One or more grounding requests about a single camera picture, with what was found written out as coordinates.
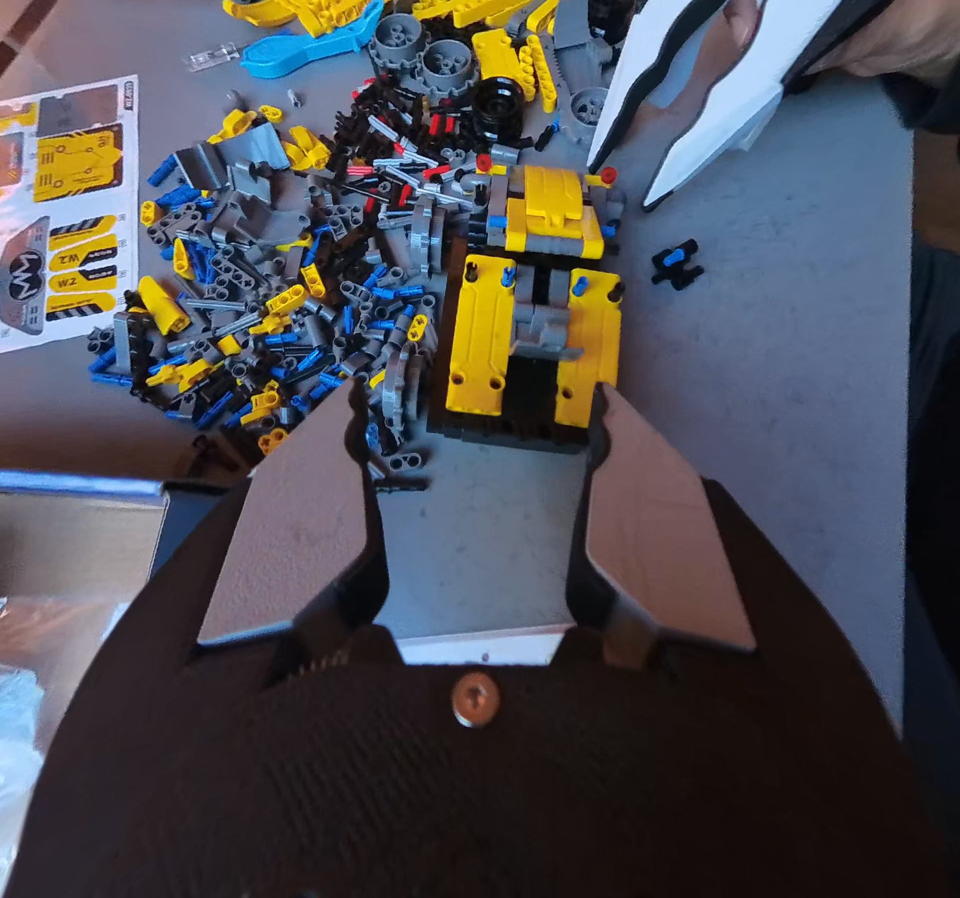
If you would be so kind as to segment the small clear plastic piece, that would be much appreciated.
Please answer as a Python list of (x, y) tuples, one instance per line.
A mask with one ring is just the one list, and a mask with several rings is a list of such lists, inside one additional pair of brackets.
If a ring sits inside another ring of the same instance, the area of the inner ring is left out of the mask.
[(192, 74), (199, 74), (234, 62), (239, 62), (241, 57), (242, 50), (233, 42), (228, 42), (213, 48), (190, 53), (183, 58), (183, 64)]

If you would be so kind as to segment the black toy tyre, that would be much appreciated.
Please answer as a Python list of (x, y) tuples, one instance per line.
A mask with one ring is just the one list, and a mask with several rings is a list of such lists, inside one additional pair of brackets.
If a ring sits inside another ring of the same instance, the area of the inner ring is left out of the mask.
[(513, 78), (486, 77), (471, 100), (473, 132), (485, 143), (515, 145), (522, 138), (526, 98)]
[(627, 35), (637, 0), (586, 0), (586, 21), (591, 36), (609, 46), (621, 43)]

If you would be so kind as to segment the clear plastic bag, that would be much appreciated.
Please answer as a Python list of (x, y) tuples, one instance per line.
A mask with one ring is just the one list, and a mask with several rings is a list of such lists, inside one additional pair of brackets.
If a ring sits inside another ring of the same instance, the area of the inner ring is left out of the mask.
[(2, 868), (16, 856), (27, 807), (66, 709), (128, 605), (98, 597), (2, 598)]

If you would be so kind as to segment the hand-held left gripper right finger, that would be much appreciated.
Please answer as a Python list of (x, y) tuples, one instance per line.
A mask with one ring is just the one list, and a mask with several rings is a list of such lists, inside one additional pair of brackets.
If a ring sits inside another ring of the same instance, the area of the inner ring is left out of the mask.
[(619, 391), (598, 383), (566, 579), (606, 663), (639, 670), (667, 645), (750, 655), (757, 639), (705, 484)]

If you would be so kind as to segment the black sprocket wheel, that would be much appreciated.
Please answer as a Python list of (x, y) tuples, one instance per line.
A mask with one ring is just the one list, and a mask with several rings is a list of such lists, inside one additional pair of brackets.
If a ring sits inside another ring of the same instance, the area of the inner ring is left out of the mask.
[(387, 430), (397, 439), (417, 421), (425, 362), (418, 344), (408, 341), (390, 355), (384, 368), (380, 410)]
[(442, 270), (447, 211), (430, 196), (417, 199), (412, 212), (409, 246), (412, 266), (430, 277)]

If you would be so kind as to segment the yellow sticker sheet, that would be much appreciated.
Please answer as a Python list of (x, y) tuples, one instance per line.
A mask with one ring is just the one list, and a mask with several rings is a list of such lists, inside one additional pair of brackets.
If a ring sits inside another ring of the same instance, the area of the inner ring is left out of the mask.
[(139, 279), (139, 82), (5, 99), (1, 352), (109, 326)]

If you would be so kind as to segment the yellow toy vehicle model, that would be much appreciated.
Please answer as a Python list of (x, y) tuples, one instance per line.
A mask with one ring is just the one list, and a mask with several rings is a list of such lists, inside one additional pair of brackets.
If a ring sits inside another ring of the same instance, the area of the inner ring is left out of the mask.
[(428, 430), (526, 450), (587, 446), (599, 384), (618, 383), (626, 285), (618, 170), (481, 157), (466, 239), (447, 269)]

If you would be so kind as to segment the person's right hand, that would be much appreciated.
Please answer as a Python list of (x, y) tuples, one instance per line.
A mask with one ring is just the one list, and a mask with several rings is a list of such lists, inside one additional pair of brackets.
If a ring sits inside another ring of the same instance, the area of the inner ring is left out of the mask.
[(810, 66), (852, 76), (905, 75), (942, 87), (959, 55), (959, 0), (894, 0)]

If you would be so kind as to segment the pile of loose building bricks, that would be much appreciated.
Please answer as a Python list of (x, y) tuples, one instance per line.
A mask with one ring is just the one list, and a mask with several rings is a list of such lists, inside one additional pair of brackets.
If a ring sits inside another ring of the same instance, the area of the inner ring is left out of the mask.
[[(454, 169), (474, 163), (460, 109), (407, 103), (367, 79), (327, 136), (240, 93), (217, 136), (169, 155), (140, 219), (164, 278), (144, 276), (87, 340), (90, 378), (197, 433), (188, 476), (238, 472), (278, 448), (333, 391), (366, 393), (366, 445), (382, 491), (418, 491), (412, 446), (438, 344), (438, 284), (411, 262), (412, 213), (452, 219)], [(425, 363), (402, 439), (380, 409), (384, 368), (414, 342)]]

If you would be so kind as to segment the grey sprocket wheel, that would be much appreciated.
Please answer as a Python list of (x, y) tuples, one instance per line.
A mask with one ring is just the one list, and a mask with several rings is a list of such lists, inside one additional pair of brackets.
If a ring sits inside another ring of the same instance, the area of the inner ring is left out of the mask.
[(589, 147), (593, 142), (609, 90), (582, 88), (563, 97), (558, 111), (558, 131), (575, 146)]
[(409, 76), (430, 44), (429, 32), (415, 16), (392, 13), (380, 19), (366, 50), (377, 76)]
[(415, 85), (431, 104), (463, 100), (478, 81), (474, 52), (462, 40), (433, 41), (418, 56), (414, 67)]

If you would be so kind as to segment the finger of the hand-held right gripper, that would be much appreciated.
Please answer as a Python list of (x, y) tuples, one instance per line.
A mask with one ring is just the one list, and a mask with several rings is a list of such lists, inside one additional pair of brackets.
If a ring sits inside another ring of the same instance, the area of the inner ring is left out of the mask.
[(723, 153), (749, 149), (779, 107), (786, 79), (843, 0), (756, 0), (757, 23), (736, 64), (667, 149), (643, 202), (655, 208)]
[(728, 2), (646, 0), (634, 14), (587, 155), (589, 172), (605, 167), (643, 103), (665, 110), (678, 99)]

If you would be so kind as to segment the black connector cluster blue pin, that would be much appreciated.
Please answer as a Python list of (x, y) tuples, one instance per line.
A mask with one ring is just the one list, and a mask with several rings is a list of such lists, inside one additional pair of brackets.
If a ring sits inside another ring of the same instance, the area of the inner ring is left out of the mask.
[(669, 283), (676, 292), (682, 292), (690, 287), (705, 274), (705, 268), (694, 261), (698, 251), (699, 242), (689, 238), (673, 248), (664, 249), (652, 256), (654, 274), (651, 277), (651, 284), (656, 286)]

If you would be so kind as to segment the grey desk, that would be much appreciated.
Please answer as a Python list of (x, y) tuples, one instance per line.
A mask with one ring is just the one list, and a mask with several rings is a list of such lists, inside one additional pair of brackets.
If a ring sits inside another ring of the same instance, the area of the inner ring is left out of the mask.
[[(58, 0), (2, 75), (2, 100), (136, 74), (143, 174), (209, 134), (228, 92), (287, 105), (192, 52), (255, 32), (220, 0)], [(626, 283), (618, 390), (724, 485), (819, 597), (899, 725), (913, 140), (874, 83), (788, 96), (748, 152), (651, 213), (611, 262)], [(687, 239), (703, 276), (654, 286)], [(90, 380), (82, 339), (2, 354), (2, 467), (174, 481), (187, 424)], [(381, 508), (398, 639), (556, 626), (584, 457), (429, 436), (429, 489)]]

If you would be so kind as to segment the light blue brick tool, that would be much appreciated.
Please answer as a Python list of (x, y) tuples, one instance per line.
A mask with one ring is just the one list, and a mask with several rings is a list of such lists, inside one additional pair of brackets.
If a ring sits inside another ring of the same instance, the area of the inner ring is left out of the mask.
[(275, 80), (315, 62), (359, 53), (374, 37), (384, 7), (384, 0), (372, 0), (359, 17), (317, 38), (308, 34), (261, 38), (242, 51), (239, 64), (256, 79)]

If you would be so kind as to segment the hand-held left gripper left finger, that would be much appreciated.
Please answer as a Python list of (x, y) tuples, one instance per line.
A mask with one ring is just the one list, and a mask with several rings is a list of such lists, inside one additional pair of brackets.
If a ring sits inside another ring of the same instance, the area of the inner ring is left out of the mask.
[(307, 623), (354, 629), (378, 616), (389, 572), (367, 417), (365, 389), (348, 378), (257, 467), (199, 644)]

